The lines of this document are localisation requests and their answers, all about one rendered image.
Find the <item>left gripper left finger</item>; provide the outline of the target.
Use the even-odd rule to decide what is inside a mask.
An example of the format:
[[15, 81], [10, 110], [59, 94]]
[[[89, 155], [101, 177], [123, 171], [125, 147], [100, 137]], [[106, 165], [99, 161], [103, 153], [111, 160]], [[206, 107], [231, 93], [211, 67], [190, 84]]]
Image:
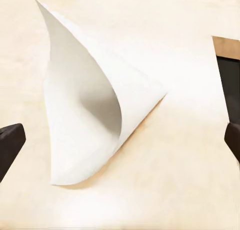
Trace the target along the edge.
[[22, 123], [0, 128], [0, 183], [26, 142]]

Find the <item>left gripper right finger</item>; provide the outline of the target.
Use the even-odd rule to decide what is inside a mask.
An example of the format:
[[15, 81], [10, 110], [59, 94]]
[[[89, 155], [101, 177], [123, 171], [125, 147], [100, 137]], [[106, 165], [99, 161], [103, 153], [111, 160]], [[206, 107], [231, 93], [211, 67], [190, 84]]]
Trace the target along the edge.
[[235, 123], [228, 123], [225, 131], [224, 141], [234, 156], [240, 162], [240, 125]]

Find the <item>paper coffee filter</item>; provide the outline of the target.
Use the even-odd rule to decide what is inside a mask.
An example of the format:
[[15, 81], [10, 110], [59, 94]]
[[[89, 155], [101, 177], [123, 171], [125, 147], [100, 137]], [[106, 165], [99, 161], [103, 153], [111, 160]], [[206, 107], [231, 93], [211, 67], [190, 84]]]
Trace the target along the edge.
[[76, 184], [106, 164], [170, 88], [35, 1], [50, 39], [44, 85], [50, 183]]

